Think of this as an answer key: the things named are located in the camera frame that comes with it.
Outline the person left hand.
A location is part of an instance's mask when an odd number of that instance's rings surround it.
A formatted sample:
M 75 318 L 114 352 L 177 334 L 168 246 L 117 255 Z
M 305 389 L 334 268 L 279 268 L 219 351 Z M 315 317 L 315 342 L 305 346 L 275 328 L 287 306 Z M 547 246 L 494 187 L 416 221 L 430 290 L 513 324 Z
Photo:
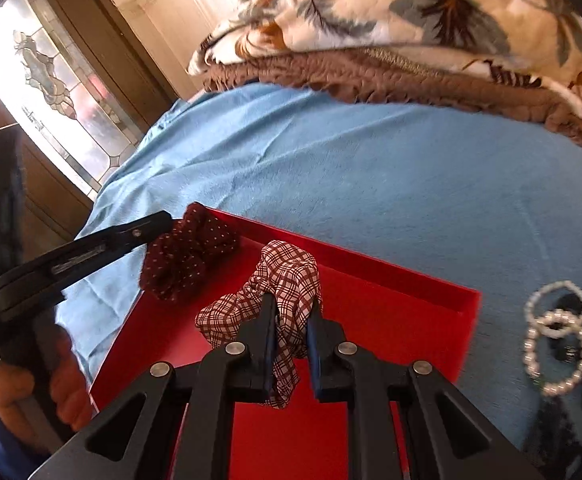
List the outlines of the person left hand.
M 50 396 L 56 404 L 59 420 L 77 432 L 90 423 L 93 406 L 86 378 L 72 352 L 70 335 L 59 325 L 54 333 L 59 365 L 50 379 Z M 46 452 L 47 448 L 18 406 L 18 402 L 33 394 L 34 385 L 33 375 L 28 370 L 0 361 L 0 420 L 20 442 L 35 452 Z

